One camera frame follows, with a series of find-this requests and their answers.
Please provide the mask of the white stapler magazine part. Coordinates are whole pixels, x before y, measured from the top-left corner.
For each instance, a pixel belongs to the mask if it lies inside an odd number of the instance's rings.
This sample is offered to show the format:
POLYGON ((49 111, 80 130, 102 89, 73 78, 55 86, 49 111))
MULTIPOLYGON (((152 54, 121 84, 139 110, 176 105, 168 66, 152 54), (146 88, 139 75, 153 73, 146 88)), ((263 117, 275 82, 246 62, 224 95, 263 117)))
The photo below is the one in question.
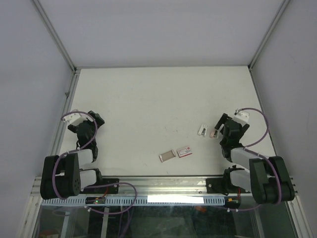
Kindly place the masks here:
POLYGON ((202 124, 198 131, 198 136, 205 137, 207 134, 207 130, 208 130, 208 126, 206 124, 202 124))

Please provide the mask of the red white staple box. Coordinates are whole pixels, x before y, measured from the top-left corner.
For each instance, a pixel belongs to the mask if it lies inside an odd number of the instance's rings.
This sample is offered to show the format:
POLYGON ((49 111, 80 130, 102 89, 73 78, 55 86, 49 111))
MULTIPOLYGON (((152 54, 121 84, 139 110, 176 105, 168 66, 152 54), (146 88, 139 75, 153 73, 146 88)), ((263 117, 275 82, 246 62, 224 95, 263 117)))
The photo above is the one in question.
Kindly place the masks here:
POLYGON ((184 147, 184 148, 178 149, 177 154, 179 158, 183 158, 183 157, 192 155, 193 153, 190 147, 184 147))

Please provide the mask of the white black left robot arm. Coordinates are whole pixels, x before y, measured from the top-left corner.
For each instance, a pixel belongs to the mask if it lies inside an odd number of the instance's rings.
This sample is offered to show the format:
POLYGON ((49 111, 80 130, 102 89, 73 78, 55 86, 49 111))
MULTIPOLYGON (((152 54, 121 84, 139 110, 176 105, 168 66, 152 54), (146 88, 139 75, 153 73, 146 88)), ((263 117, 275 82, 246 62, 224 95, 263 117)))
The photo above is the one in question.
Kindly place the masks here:
POLYGON ((105 124, 104 119, 93 111, 73 110, 61 116, 67 129, 77 136, 74 150, 61 155, 45 157, 40 195, 44 200, 67 199, 76 196, 84 188, 100 192, 104 181, 98 169, 83 169, 98 157, 97 132, 105 124))

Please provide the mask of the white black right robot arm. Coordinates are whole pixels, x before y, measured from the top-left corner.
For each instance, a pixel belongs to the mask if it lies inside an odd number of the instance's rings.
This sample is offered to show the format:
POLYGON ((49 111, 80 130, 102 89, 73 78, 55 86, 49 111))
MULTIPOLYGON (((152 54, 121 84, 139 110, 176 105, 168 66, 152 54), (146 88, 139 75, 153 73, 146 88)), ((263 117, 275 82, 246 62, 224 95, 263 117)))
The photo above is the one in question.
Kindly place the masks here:
POLYGON ((237 112, 234 117, 223 114, 211 133, 212 137, 222 135, 219 143, 222 156, 233 164, 224 170, 214 189, 222 194, 248 191, 257 204, 292 201, 295 189, 283 158, 266 157, 241 143, 250 127, 248 120, 249 114, 245 111, 237 112))

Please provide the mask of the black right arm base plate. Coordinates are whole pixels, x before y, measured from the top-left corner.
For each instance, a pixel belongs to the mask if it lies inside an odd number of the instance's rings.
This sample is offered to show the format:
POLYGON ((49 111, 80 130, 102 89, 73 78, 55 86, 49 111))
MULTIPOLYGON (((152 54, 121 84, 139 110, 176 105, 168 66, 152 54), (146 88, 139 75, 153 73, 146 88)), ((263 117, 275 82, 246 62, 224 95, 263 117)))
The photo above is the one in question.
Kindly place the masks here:
POLYGON ((220 178, 207 178, 206 179, 206 189, 208 194, 220 193, 228 195, 230 193, 237 194, 238 191, 241 193, 249 193, 248 191, 234 186, 231 182, 225 180, 223 177, 220 178))

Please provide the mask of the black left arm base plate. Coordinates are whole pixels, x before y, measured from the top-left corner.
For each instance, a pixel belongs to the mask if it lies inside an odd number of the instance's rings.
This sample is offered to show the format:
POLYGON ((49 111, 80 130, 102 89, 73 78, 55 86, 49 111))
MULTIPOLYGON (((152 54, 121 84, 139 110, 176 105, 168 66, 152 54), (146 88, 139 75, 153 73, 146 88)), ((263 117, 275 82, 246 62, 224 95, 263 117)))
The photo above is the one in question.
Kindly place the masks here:
POLYGON ((119 190, 118 178, 103 178, 101 181, 84 188, 81 194, 118 194, 119 190))

